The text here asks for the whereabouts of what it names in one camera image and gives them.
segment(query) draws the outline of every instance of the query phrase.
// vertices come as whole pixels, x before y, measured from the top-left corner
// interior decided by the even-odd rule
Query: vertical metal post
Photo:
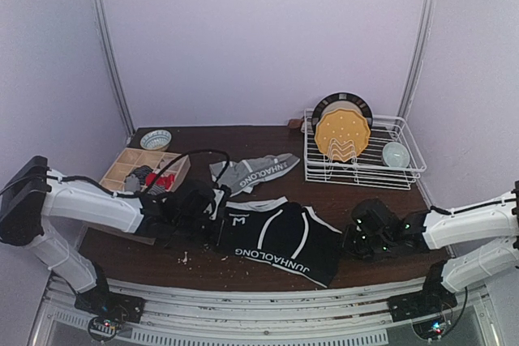
[[[114,48],[109,36],[103,0],[92,0],[92,6],[96,18],[97,29],[101,38],[101,46],[105,55],[106,65],[108,66],[115,101],[118,106],[119,114],[121,115],[122,123],[125,126],[127,135],[130,137],[135,133],[135,128],[133,121],[131,120],[130,110],[128,108],[126,97],[124,96],[124,91],[122,90],[121,79],[115,62]]]
[[[435,0],[423,0],[422,17],[420,19],[420,26],[418,28],[418,36],[416,39],[416,46],[414,47],[413,59],[407,81],[405,83],[404,95],[398,109],[398,116],[407,119],[411,104],[414,99],[418,80],[422,71],[423,56],[425,55],[425,48],[429,35],[431,34],[432,16],[434,13]]]

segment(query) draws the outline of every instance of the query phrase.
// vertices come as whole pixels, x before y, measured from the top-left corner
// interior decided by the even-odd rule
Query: bowl
[[[411,162],[411,156],[400,142],[390,142],[382,149],[382,161],[390,168],[407,168]]]
[[[147,133],[141,140],[140,146],[145,150],[163,152],[171,142],[171,133],[167,130],[155,130]]]

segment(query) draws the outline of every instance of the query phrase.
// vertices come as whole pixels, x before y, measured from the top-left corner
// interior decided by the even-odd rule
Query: dish rack
[[[334,147],[331,147],[327,156],[319,152],[311,127],[312,113],[312,109],[305,110],[303,125],[306,181],[410,190],[411,185],[425,172],[427,166],[422,153],[402,117],[374,115],[367,148],[359,156],[356,156],[354,147],[350,148],[351,159],[340,162],[330,158],[333,157]],[[391,168],[384,164],[382,149],[389,142],[399,142],[407,148],[410,153],[410,165],[407,168]]]

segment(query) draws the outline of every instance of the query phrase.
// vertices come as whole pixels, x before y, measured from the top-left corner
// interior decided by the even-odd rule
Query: wooden tabletop
[[[173,135],[170,152],[198,148],[227,151],[232,160],[293,153],[302,159],[303,135],[281,126],[170,127]],[[137,131],[130,147],[139,147],[141,137],[150,128]],[[191,157],[188,177],[210,182],[208,164],[221,160],[216,155]],[[426,208],[414,186],[411,190],[384,190],[361,186],[343,186],[305,182],[303,161],[284,177],[254,187],[251,194],[240,194],[233,201],[247,202],[278,199],[313,206],[316,213],[342,230],[351,223],[350,212],[364,199],[379,198],[400,217]],[[89,229],[80,252],[99,263],[110,278],[139,284],[221,291],[291,291],[321,288],[304,277],[267,264],[244,258],[223,257],[202,242],[178,238],[169,249],[147,246]],[[339,272],[330,288],[410,280],[424,276],[432,263],[447,258],[444,250],[389,259],[377,263],[341,260]]]

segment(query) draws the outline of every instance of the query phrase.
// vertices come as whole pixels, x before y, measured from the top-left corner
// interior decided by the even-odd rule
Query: black plate
[[[330,96],[326,96],[315,108],[314,113],[311,116],[311,127],[314,130],[317,127],[317,123],[321,120],[321,117],[323,116],[323,111],[326,110],[326,108],[331,104],[335,103],[337,101],[349,101],[350,103],[353,103],[358,107],[362,115],[367,120],[367,125],[371,129],[371,125],[373,123],[373,114],[371,113],[370,106],[367,105],[366,101],[362,99],[361,97],[354,95],[353,93],[348,92],[338,92],[334,93]]]

